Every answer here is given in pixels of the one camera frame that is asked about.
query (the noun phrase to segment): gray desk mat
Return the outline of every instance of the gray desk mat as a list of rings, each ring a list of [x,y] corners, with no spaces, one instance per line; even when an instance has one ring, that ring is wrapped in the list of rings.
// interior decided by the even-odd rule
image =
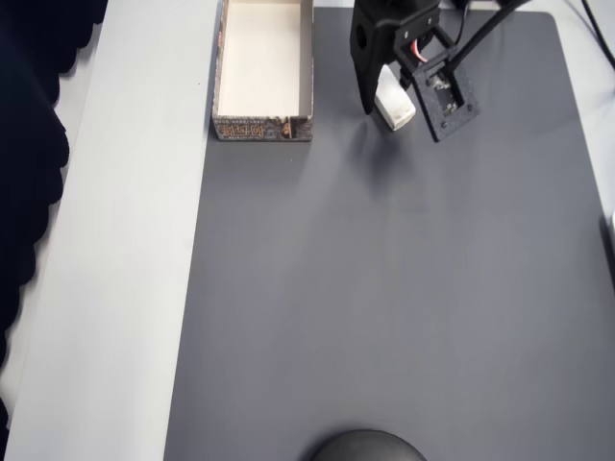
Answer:
[[[208,141],[165,459],[372,427],[430,461],[612,461],[615,295],[553,19],[471,55],[482,113],[434,144],[362,113],[351,15],[316,10],[311,143]]]

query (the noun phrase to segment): white table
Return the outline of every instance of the white table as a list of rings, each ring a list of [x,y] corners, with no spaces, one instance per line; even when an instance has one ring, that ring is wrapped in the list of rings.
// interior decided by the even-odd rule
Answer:
[[[615,48],[615,4],[591,3]],[[612,212],[615,72],[564,1],[535,0],[524,10],[555,17],[603,207]],[[40,281],[9,461],[163,457],[217,14],[215,0],[110,0]]]

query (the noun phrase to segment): cardboard box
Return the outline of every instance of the cardboard box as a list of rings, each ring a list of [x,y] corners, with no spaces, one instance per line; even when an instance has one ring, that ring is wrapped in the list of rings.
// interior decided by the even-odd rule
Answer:
[[[313,0],[224,0],[211,118],[221,140],[311,140]]]

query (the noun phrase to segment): black curtain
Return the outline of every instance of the black curtain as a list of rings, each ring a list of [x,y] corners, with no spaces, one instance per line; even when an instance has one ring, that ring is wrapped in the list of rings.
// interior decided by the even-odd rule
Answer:
[[[19,308],[20,286],[36,270],[34,244],[48,207],[62,196],[68,141],[54,113],[59,74],[103,20],[107,0],[0,0],[0,328]],[[0,338],[0,361],[7,352]],[[0,455],[9,431],[0,404]]]

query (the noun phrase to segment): black dome object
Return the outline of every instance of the black dome object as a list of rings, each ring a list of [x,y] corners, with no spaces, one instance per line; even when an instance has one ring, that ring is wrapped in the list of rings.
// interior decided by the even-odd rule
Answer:
[[[379,430],[351,430],[330,439],[312,461],[427,461],[405,440]]]

